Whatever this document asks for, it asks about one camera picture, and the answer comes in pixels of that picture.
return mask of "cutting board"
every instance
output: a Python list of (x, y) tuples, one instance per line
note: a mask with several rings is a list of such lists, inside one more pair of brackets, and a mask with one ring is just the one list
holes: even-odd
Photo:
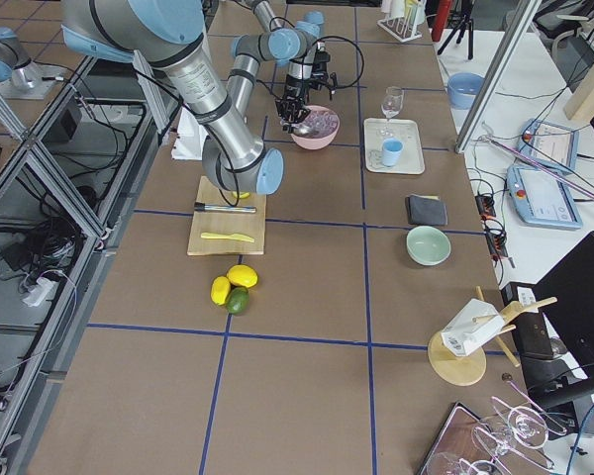
[[(231, 192), (224, 192), (230, 201), (235, 201)], [(206, 176), (200, 177), (196, 201), (207, 205), (226, 205), (220, 190)], [(187, 255), (213, 254), (264, 254), (266, 232), (266, 195), (251, 193), (241, 199), (238, 206), (255, 206), (256, 213), (195, 212), (191, 222)], [(229, 239), (202, 239), (201, 233), (230, 235), (240, 233), (255, 239), (242, 242)]]

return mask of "computer monitor screen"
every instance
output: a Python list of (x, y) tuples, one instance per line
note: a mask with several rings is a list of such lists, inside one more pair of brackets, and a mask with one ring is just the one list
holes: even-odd
[(534, 287), (538, 299), (556, 297), (544, 313), (588, 377), (594, 377), (594, 232)]

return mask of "tripod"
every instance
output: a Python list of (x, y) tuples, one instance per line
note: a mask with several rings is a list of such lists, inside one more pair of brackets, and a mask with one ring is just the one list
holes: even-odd
[(461, 13), (455, 16), (459, 19), (459, 23), (453, 28), (440, 49), (438, 49), (438, 55), (443, 53), (449, 42), (458, 33), (459, 35), (457, 35), (455, 43), (459, 45), (462, 38), (464, 38), (464, 33), (468, 30), (468, 58), (473, 59), (473, 19), (471, 17), (473, 6), (475, 6), (475, 0), (462, 0)]

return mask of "white desk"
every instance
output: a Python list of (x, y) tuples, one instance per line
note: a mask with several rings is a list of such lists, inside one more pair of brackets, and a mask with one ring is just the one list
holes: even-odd
[[(485, 75), (498, 45), (501, 42), (503, 32), (475, 32), (474, 58), (467, 60), (466, 36), (460, 45), (452, 41), (445, 52), (439, 56), (443, 66), (443, 79), (451, 74), (461, 71), (474, 72)], [(493, 135), (501, 138), (514, 138), (518, 136), (528, 119), (536, 117), (541, 110), (549, 104), (552, 97), (539, 99), (524, 99), (518, 97), (507, 97), (498, 93), (515, 94), (521, 96), (535, 97), (544, 94), (552, 94), (565, 86), (565, 81), (556, 69), (545, 47), (536, 34), (527, 33), (521, 39), (520, 44), (502, 76), (495, 95), (491, 98), (489, 106), (484, 113), (484, 123), (490, 127)], [(572, 129), (579, 129), (585, 124), (573, 123), (566, 119), (562, 107), (571, 97), (569, 90), (565, 90), (551, 108), (546, 116), (549, 122), (566, 125)], [(461, 127), (467, 111), (451, 109), (453, 120), (457, 129)], [(475, 131), (474, 138), (488, 134), (481, 125)], [(504, 142), (514, 147), (517, 140)], [(580, 131), (579, 153), (594, 156), (594, 130), (587, 127)], [(502, 177), (506, 176), (508, 166), (513, 164), (514, 157), (493, 147), (492, 145), (478, 143), (470, 144), (465, 151), (468, 167), (477, 166), (480, 170), (490, 171)], [(578, 159), (576, 171), (584, 178), (594, 183), (594, 161)], [(475, 171), (469, 172), (471, 178), (478, 178)], [(502, 180), (481, 172), (481, 177), (492, 184), (495, 191), (502, 189)], [(581, 185), (576, 177), (569, 176), (572, 181)], [(479, 182), (472, 182), (473, 190), (477, 190)], [(485, 184), (480, 185), (482, 193), (488, 192)], [(575, 198), (584, 198), (582, 195), (572, 192)], [(499, 194), (496, 195), (496, 210), (502, 219), (501, 203)], [(504, 275), (501, 285), (509, 281), (538, 282), (557, 262), (559, 262), (587, 233), (594, 231), (594, 203), (577, 204), (578, 212), (583, 220), (584, 226), (578, 231), (559, 231), (545, 228), (535, 228), (525, 225), (511, 203), (510, 197), (504, 198), (503, 218), (508, 233), (506, 247), (512, 261), (511, 264), (504, 259)], [(500, 266), (496, 269), (498, 280), (500, 278)], [(574, 367), (572, 362), (567, 362), (569, 367)], [(569, 436), (551, 442), (546, 447), (546, 453), (555, 461), (556, 470), (565, 473), (569, 447), (575, 437)], [(586, 456), (576, 456), (573, 461), (573, 474), (586, 474), (594, 472), (594, 438), (582, 437), (579, 446), (589, 452)]]

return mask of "computer monitor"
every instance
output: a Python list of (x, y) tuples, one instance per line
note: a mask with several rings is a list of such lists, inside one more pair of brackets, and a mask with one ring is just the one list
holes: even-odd
[(534, 287), (541, 299), (558, 302), (544, 313), (588, 379), (537, 398), (544, 408), (565, 404), (594, 393), (594, 232), (576, 245)]

